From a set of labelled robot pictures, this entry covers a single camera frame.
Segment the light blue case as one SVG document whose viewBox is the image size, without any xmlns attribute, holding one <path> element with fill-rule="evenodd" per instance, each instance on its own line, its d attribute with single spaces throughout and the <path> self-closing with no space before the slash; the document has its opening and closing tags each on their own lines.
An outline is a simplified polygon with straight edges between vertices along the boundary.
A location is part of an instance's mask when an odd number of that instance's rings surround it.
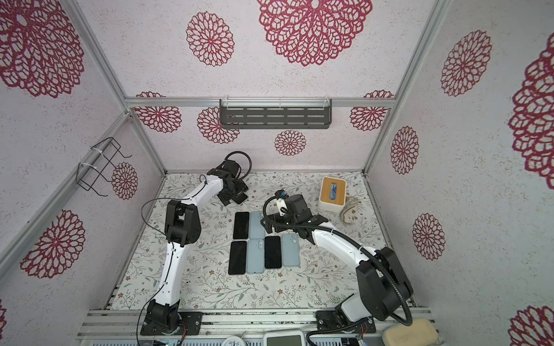
<svg viewBox="0 0 554 346">
<path fill-rule="evenodd" d="M 296 268 L 300 266 L 300 241 L 297 234 L 285 234 L 281 237 L 282 265 Z"/>
<path fill-rule="evenodd" d="M 262 225 L 263 213 L 261 211 L 251 212 L 249 219 L 249 239 L 264 239 L 265 228 Z"/>
</svg>

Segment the blue phone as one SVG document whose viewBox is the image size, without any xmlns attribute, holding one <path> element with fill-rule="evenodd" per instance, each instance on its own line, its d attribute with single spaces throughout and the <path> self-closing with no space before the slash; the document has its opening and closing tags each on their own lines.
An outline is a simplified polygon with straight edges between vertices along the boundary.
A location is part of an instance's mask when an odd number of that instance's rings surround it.
<svg viewBox="0 0 554 346">
<path fill-rule="evenodd" d="M 281 238 L 279 236 L 267 236 L 264 239 L 264 265 L 265 269 L 279 269 L 282 267 Z"/>
</svg>

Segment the black phone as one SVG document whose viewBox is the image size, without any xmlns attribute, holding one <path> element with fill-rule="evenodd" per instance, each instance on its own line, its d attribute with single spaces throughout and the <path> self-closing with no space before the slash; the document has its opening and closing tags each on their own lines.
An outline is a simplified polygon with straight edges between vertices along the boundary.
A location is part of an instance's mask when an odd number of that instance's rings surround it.
<svg viewBox="0 0 554 346">
<path fill-rule="evenodd" d="M 236 212 L 232 239 L 234 240 L 248 239 L 249 230 L 250 230 L 250 213 Z"/>
</svg>

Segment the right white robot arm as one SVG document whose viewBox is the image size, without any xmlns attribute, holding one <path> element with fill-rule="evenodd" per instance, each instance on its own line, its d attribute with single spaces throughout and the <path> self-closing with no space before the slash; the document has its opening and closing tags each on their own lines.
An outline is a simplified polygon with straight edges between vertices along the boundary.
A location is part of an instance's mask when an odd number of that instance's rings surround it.
<svg viewBox="0 0 554 346">
<path fill-rule="evenodd" d="M 314 214 L 302 195 L 283 190 L 265 201 L 262 225 L 269 232 L 293 231 L 299 238 L 322 248 L 355 272 L 358 291 L 336 307 L 336 314 L 348 324 L 370 318 L 392 318 L 404 326 L 413 323 L 408 300 L 413 288 L 389 247 L 364 246 L 341 232 L 329 219 Z"/>
</svg>

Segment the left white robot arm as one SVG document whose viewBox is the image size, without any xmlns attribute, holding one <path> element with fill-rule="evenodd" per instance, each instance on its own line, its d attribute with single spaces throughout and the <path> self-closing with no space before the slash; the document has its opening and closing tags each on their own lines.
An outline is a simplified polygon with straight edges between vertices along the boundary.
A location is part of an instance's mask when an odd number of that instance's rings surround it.
<svg viewBox="0 0 554 346">
<path fill-rule="evenodd" d="M 209 170 L 201 184 L 184 198 L 168 198 L 162 233 L 167 241 L 166 259 L 159 288 L 144 305 L 141 335 L 172 335 L 184 329 L 178 312 L 181 280 L 188 252 L 201 235 L 200 211 L 213 197 L 224 206 L 241 204 L 248 186 L 243 182 L 242 167 L 230 157 Z"/>
</svg>

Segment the white wooden-top tissue box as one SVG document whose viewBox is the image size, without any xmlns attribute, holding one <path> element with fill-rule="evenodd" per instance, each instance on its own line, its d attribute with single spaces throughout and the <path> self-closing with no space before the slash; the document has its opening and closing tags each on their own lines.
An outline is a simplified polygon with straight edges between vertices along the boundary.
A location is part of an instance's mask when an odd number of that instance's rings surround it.
<svg viewBox="0 0 554 346">
<path fill-rule="evenodd" d="M 346 180 L 323 177 L 317 204 L 320 210 L 340 213 L 346 205 Z"/>
</svg>

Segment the white display device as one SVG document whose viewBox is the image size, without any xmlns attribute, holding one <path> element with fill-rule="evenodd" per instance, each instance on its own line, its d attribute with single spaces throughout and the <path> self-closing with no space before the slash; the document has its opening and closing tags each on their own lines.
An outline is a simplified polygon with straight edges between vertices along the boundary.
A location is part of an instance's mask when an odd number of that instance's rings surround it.
<svg viewBox="0 0 554 346">
<path fill-rule="evenodd" d="M 267 332 L 263 336 L 263 346 L 306 346 L 306 340 L 300 330 Z"/>
</svg>

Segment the white round timer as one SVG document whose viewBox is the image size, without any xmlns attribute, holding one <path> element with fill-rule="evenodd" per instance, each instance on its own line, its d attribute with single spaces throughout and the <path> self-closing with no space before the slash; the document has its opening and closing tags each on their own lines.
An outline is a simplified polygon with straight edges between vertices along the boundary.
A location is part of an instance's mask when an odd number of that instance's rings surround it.
<svg viewBox="0 0 554 346">
<path fill-rule="evenodd" d="M 225 339 L 222 342 L 222 346 L 247 346 L 247 343 L 244 339 L 242 339 L 242 337 L 233 335 Z"/>
</svg>

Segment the beige sponge block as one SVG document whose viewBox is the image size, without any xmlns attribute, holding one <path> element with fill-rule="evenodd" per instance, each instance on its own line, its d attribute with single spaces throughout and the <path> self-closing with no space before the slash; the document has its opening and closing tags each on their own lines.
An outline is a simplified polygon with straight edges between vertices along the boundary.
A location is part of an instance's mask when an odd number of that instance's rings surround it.
<svg viewBox="0 0 554 346">
<path fill-rule="evenodd" d="M 400 324 L 382 333 L 386 346 L 426 346 L 438 341 L 439 333 L 427 319 L 415 319 L 409 327 Z"/>
</svg>

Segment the grey wall shelf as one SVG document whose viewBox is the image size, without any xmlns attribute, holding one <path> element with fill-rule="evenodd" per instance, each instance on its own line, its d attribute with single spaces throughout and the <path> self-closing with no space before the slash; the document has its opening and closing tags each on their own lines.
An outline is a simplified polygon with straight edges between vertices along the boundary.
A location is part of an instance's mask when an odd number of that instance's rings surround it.
<svg viewBox="0 0 554 346">
<path fill-rule="evenodd" d="M 322 130 L 332 123 L 330 99 L 315 102 L 219 101 L 219 122 L 226 130 Z"/>
</svg>

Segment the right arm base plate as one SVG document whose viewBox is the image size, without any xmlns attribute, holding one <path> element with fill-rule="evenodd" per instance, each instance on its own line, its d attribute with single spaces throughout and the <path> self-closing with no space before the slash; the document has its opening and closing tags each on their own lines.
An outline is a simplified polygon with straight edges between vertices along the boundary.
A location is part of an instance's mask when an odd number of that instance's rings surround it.
<svg viewBox="0 0 554 346">
<path fill-rule="evenodd" d="M 331 332 L 341 328 L 340 333 L 349 334 L 373 334 L 377 331 L 375 321 L 372 317 L 366 319 L 363 323 L 352 327 L 353 322 L 337 311 L 320 310 L 316 311 L 315 318 L 317 322 L 317 331 Z"/>
</svg>

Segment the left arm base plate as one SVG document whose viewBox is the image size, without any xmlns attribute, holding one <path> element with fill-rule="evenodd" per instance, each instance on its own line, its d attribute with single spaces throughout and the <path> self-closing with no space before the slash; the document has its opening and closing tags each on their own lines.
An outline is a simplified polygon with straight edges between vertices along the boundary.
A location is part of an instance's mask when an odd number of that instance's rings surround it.
<svg viewBox="0 0 554 346">
<path fill-rule="evenodd" d="M 139 334 L 141 336 L 198 335 L 202 318 L 202 312 L 148 313 L 142 322 Z"/>
</svg>

